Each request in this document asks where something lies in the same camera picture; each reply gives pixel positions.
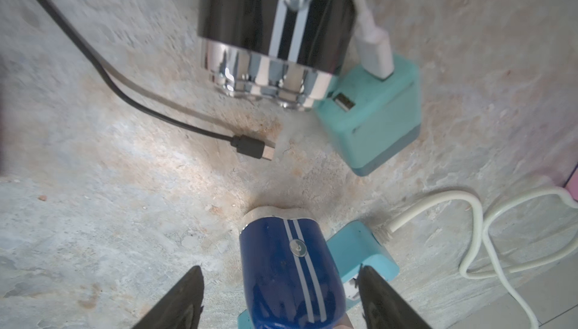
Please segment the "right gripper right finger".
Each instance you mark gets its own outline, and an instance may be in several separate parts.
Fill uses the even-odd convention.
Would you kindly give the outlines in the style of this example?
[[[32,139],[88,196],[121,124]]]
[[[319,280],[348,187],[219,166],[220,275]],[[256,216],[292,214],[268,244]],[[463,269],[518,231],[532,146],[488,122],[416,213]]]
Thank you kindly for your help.
[[[431,329],[371,266],[361,266],[356,285],[367,328]]]

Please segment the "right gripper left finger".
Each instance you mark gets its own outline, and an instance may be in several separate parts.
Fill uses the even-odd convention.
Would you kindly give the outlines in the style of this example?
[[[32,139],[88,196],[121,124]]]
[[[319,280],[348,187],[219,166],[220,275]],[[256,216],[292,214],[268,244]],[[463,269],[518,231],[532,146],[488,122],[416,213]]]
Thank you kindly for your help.
[[[203,272],[200,266],[194,266],[132,328],[198,328],[203,296]]]

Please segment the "small blue electric shaver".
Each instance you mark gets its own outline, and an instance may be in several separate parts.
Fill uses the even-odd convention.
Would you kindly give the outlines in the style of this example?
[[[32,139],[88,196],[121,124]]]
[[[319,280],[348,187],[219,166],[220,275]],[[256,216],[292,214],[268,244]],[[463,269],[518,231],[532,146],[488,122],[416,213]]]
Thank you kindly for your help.
[[[260,206],[239,233],[245,302],[255,328],[333,328],[346,314],[337,265],[309,210]]]

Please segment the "teal power adapter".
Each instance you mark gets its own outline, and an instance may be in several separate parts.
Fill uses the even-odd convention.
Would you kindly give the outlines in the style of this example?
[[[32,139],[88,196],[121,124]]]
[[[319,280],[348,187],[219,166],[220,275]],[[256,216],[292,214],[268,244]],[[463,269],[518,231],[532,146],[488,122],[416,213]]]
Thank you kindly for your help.
[[[358,65],[315,109],[332,147],[359,177],[370,175],[420,135],[419,68],[401,55],[393,58],[394,71],[387,79]]]

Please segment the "black electric shaver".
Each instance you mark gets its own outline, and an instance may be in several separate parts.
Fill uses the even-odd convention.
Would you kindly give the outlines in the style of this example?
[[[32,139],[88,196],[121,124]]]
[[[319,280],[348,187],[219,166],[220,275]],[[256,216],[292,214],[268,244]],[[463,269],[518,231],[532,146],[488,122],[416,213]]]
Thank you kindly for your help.
[[[200,0],[202,65],[228,97],[309,111],[335,89],[355,21],[352,0]]]

